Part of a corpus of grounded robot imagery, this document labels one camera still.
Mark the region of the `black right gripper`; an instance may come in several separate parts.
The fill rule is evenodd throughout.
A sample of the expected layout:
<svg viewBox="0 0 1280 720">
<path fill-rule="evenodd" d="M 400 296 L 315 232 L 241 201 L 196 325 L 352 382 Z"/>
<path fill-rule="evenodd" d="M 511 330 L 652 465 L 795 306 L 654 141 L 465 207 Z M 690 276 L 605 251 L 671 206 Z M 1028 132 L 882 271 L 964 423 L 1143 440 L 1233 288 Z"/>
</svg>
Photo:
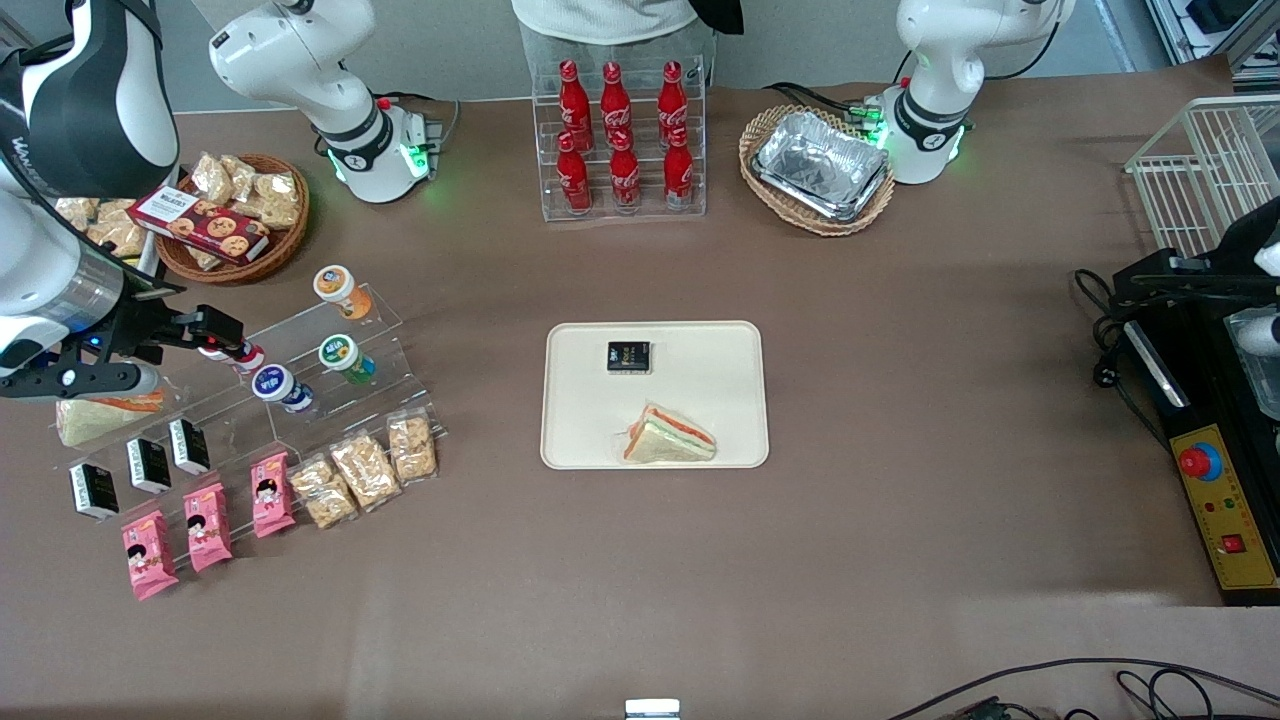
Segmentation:
<svg viewBox="0 0 1280 720">
<path fill-rule="evenodd" d="M 36 354 L 29 365 L 51 366 L 63 356 L 77 363 L 108 364 L 136 355 L 138 347 L 156 345 L 155 336 L 165 331 L 165 345 L 180 348 L 242 348 L 243 324 L 219 310 L 205 316 L 172 316 L 163 299 L 125 299 L 102 320 L 72 332 L 52 348 Z"/>
</svg>

